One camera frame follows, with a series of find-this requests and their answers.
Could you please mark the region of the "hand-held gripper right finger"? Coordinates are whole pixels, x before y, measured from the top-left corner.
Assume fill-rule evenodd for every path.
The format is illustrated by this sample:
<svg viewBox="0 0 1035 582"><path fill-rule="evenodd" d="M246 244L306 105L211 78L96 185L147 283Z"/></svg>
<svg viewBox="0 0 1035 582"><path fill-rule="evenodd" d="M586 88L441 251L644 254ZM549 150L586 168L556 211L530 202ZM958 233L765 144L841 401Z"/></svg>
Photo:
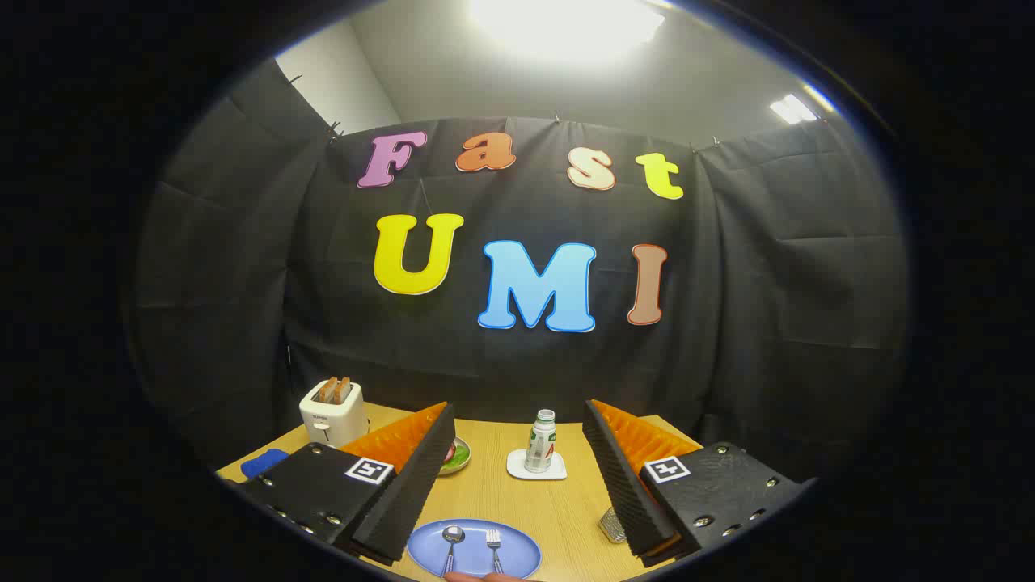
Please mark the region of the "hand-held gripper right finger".
<svg viewBox="0 0 1035 582"><path fill-rule="evenodd" d="M598 400L585 401L581 431L646 568L742 537L809 490L743 447L699 445Z"/></svg>

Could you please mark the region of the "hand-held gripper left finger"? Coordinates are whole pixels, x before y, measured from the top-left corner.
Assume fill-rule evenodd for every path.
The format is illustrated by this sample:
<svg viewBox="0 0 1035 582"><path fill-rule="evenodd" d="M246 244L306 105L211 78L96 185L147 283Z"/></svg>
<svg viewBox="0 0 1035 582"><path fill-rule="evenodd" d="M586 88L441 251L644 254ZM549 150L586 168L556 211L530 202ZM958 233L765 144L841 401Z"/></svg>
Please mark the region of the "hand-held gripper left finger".
<svg viewBox="0 0 1035 582"><path fill-rule="evenodd" d="M310 537L392 566L454 436L454 406L440 402L343 447L300 447L237 489Z"/></svg>

